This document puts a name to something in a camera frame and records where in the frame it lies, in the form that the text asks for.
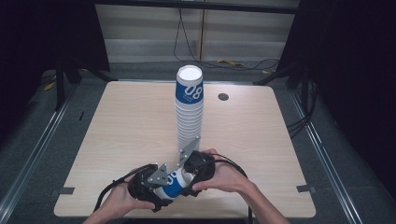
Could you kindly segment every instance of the blue printed text on cup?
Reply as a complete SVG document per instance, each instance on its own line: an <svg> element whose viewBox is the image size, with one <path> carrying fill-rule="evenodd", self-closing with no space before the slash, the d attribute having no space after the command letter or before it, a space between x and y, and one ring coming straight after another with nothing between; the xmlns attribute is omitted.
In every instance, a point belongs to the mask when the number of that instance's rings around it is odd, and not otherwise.
<svg viewBox="0 0 396 224"><path fill-rule="evenodd" d="M200 82L196 86L183 86L177 81L176 98L183 104L193 105L204 98L204 85Z"/></svg>

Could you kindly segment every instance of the forearm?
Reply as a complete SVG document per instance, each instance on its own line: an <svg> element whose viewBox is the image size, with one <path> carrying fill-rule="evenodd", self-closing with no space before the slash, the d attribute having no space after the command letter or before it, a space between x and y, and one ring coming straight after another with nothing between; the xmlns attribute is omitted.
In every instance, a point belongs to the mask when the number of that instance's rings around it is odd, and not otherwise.
<svg viewBox="0 0 396 224"><path fill-rule="evenodd" d="M84 222L83 224L106 224L110 221L110 215L102 211L100 208L93 212Z"/></svg>
<svg viewBox="0 0 396 224"><path fill-rule="evenodd" d="M238 192L250 206L261 224L289 223L285 217L268 201L257 186L247 180Z"/></svg>

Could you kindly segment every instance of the wooden table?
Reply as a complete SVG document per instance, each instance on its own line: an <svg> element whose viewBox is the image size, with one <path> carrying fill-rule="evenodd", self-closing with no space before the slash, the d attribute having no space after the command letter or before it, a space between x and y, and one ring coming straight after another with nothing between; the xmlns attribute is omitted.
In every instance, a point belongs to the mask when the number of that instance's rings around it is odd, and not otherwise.
<svg viewBox="0 0 396 224"><path fill-rule="evenodd" d="M110 82L64 184L75 188L60 195L54 213L87 217L99 193L113 179L148 163L177 168L175 83ZM239 164L249 179L286 217L316 213L305 185L274 92L269 87L205 84L200 150L215 148ZM229 95L221 101L220 93ZM158 213L134 210L127 217L246 217L248 206L236 193L204 190L178 197Z"/></svg>

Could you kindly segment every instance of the metal bracket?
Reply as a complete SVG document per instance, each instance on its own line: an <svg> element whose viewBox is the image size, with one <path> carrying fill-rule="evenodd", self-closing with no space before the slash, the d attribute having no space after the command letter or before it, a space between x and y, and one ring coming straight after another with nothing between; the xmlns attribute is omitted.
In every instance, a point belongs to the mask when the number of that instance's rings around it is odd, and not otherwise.
<svg viewBox="0 0 396 224"><path fill-rule="evenodd" d="M161 186L168 184L168 173L166 171L165 163L148 178L148 182L150 184Z"/></svg>
<svg viewBox="0 0 396 224"><path fill-rule="evenodd" d="M309 192L310 194L316 193L315 187L310 187L308 185L301 185L296 187L299 193Z"/></svg>
<svg viewBox="0 0 396 224"><path fill-rule="evenodd" d="M201 140L200 136L196 136L194 140L192 140L186 147L184 147L180 151L180 156L178 158L177 166L180 167L184 164L186 160L189 159L191 153L197 148L199 145L199 141Z"/></svg>
<svg viewBox="0 0 396 224"><path fill-rule="evenodd" d="M61 194L73 194L75 188L59 188L53 189L50 193L50 197L58 197Z"/></svg>

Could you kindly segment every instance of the small round object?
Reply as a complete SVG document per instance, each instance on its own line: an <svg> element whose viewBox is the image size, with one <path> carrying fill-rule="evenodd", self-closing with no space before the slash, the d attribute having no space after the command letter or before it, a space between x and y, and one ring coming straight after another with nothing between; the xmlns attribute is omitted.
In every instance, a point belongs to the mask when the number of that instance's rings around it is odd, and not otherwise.
<svg viewBox="0 0 396 224"><path fill-rule="evenodd" d="M230 98L230 97L229 97L228 94L226 94L226 93L220 93L220 94L219 94L219 99L220 99L221 101L227 101L229 98Z"/></svg>

